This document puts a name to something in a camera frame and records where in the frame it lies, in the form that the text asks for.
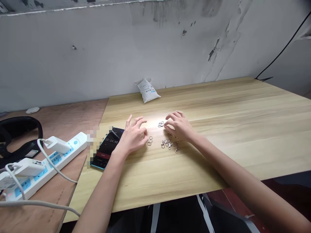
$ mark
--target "hand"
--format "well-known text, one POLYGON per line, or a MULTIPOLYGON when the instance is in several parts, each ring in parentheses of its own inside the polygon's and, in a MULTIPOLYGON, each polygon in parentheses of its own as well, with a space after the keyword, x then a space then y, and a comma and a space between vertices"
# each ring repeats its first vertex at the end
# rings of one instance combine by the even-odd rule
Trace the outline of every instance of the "hand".
POLYGON ((164 128, 167 130, 167 132, 173 136, 176 136, 178 140, 191 141, 193 138, 195 138, 197 132, 192 128, 183 112, 175 111, 168 114, 165 119, 168 121, 164 123, 164 128))
POLYGON ((134 119, 133 123, 130 125, 132 115, 127 119, 125 124, 125 130, 122 134, 120 142, 114 149, 114 153, 124 156, 125 158, 129 153, 143 147, 148 141, 147 129, 140 128, 143 123, 147 121, 143 119, 143 116, 137 117, 134 119))

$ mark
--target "white power strip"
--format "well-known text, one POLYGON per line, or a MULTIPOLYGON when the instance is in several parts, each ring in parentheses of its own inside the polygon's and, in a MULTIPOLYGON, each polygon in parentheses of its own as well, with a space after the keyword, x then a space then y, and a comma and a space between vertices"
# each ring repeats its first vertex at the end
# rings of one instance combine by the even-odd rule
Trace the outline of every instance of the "white power strip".
MULTIPOLYGON (((74 157, 76 157, 81 151, 86 148, 87 135, 80 132, 72 139, 68 141, 71 146, 71 150, 66 154, 61 154, 58 152, 52 153, 49 158, 52 160, 53 164, 61 170, 65 165, 67 165, 74 157)), ((56 173, 55 169, 49 164, 47 159, 44 159, 43 164, 45 169, 37 176, 30 176, 27 180, 21 183, 24 189, 25 198, 28 200, 31 198, 45 183, 47 183, 56 173)), ((22 200, 22 194, 16 185, 6 192, 7 201, 18 201, 22 200)))

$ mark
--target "headphones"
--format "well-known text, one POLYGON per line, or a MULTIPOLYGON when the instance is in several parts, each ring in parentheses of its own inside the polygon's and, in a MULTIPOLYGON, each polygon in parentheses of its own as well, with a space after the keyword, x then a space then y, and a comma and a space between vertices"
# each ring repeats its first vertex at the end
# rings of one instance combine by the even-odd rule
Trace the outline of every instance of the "headphones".
POLYGON ((2 158, 0 158, 0 169, 4 168, 8 163, 16 162, 24 157, 32 158, 40 153, 36 139, 26 142, 12 153, 7 150, 7 146, 11 143, 12 139, 36 128, 39 131, 38 138, 43 138, 42 126, 40 122, 33 117, 18 116, 0 121, 0 155, 2 156, 2 158))

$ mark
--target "black cable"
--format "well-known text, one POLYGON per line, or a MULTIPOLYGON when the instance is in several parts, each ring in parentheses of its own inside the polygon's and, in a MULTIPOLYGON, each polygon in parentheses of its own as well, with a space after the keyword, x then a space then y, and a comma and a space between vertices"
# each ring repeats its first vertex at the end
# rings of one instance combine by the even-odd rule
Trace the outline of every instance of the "black cable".
MULTIPOLYGON (((255 79, 258 79, 258 77, 266 70, 269 68, 269 66, 272 65, 272 63, 275 62, 275 60, 283 53, 283 51, 286 49, 286 47, 289 45, 289 43, 294 39, 294 37, 296 36, 297 32, 299 31, 299 29, 302 27, 302 25, 305 23, 305 21, 307 20, 307 18, 310 16, 311 14, 311 11, 309 12, 309 14, 307 15, 307 17, 302 21, 302 23, 300 24, 300 26, 298 27, 298 29, 296 30, 296 32, 294 33, 294 35, 292 36, 292 38, 289 40, 289 42, 287 43, 287 45, 284 47, 284 49, 282 49, 282 51, 279 53, 279 55, 263 70, 260 72, 260 74, 257 75, 257 77, 255 79)), ((267 78, 267 79, 261 79, 259 81, 266 81, 270 78, 267 78)))

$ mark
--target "forearm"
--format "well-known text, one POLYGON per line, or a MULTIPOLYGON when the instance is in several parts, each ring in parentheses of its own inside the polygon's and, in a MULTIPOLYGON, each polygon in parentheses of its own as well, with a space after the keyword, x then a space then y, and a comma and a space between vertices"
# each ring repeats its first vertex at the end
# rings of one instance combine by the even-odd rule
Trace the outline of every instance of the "forearm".
POLYGON ((109 163, 84 207, 73 233, 106 232, 124 160, 122 156, 112 153, 109 163))
POLYGON ((271 229, 279 232, 310 232, 310 222, 203 136, 190 141, 212 164, 241 200, 271 229))

